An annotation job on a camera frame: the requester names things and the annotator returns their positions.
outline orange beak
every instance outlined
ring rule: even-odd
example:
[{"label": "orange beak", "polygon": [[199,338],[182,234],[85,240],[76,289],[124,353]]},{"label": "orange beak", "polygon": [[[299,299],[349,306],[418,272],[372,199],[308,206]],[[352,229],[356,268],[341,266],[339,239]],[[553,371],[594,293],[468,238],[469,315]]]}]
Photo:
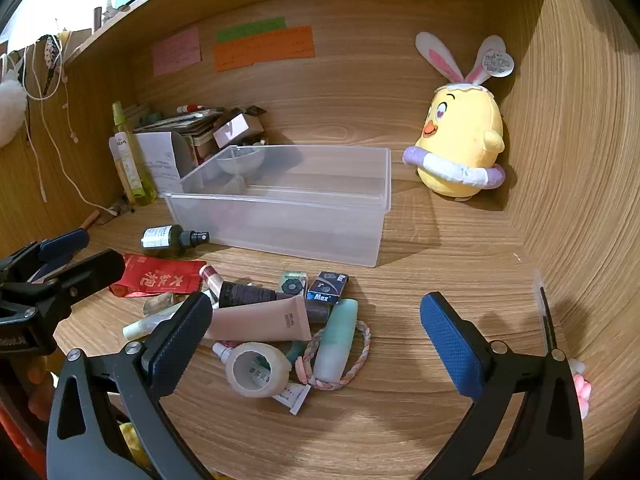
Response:
[{"label": "orange beak", "polygon": [[433,124],[433,121],[429,121],[424,125],[424,128],[422,129],[422,136],[427,139],[428,137],[434,135],[437,131],[438,127]]}]

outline fluffy white ball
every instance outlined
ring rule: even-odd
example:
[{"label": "fluffy white ball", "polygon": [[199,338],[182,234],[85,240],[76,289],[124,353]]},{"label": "fluffy white ball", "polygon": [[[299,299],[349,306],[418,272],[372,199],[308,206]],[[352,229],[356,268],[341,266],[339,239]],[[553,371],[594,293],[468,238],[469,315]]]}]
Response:
[{"label": "fluffy white ball", "polygon": [[0,83],[0,148],[15,137],[24,122],[27,95],[17,81]]}]

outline metal bolt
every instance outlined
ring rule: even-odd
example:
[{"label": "metal bolt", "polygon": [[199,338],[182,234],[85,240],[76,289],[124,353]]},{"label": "metal bolt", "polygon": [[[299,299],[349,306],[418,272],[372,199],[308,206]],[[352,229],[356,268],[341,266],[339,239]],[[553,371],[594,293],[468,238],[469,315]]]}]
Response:
[{"label": "metal bolt", "polygon": [[127,345],[124,347],[124,351],[129,355],[133,355],[140,352],[141,348],[142,343],[140,341],[132,341],[131,343],[127,343]]},{"label": "metal bolt", "polygon": [[69,353],[66,355],[66,358],[69,359],[70,361],[75,361],[76,359],[78,359],[80,356],[82,355],[82,350],[79,348],[73,348],[69,351]]},{"label": "metal bolt", "polygon": [[507,343],[503,341],[493,341],[491,343],[491,350],[497,354],[506,354],[509,347]]},{"label": "metal bolt", "polygon": [[553,359],[555,359],[556,361],[564,361],[565,355],[561,349],[554,348],[551,351],[551,357],[553,357]]}]

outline green sticky note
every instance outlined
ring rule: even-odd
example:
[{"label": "green sticky note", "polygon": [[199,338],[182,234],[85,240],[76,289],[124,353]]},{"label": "green sticky note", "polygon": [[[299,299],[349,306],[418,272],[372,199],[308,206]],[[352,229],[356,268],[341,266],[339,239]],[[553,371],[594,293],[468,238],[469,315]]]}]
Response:
[{"label": "green sticky note", "polygon": [[239,40],[246,36],[252,36],[254,34],[261,34],[263,32],[271,32],[272,30],[279,30],[280,28],[287,28],[284,22],[284,16],[279,18],[270,18],[268,20],[260,20],[259,22],[245,23],[244,25],[238,25],[237,27],[225,28],[218,31],[218,43],[225,43],[225,41]]}]

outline braided bracelet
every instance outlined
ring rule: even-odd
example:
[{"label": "braided bracelet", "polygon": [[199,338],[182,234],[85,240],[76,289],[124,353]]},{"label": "braided bracelet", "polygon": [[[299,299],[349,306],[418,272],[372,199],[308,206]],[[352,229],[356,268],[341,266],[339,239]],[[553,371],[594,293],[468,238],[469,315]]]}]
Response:
[{"label": "braided bracelet", "polygon": [[313,338],[306,346],[305,353],[296,359],[296,374],[298,375],[298,379],[303,384],[311,384],[313,388],[318,390],[339,390],[341,387],[346,386],[351,382],[351,380],[355,377],[358,370],[362,368],[364,365],[364,361],[367,360],[369,356],[369,345],[371,343],[371,330],[367,326],[364,321],[357,321],[356,328],[362,332],[362,336],[364,337],[364,348],[362,349],[362,353],[356,363],[351,367],[343,378],[340,379],[337,383],[325,383],[316,379],[313,375],[311,369],[311,359],[313,359],[316,355],[316,351],[318,351],[318,347],[320,346],[320,341],[322,339],[322,332],[324,332],[324,328],[319,330],[314,334]]}]

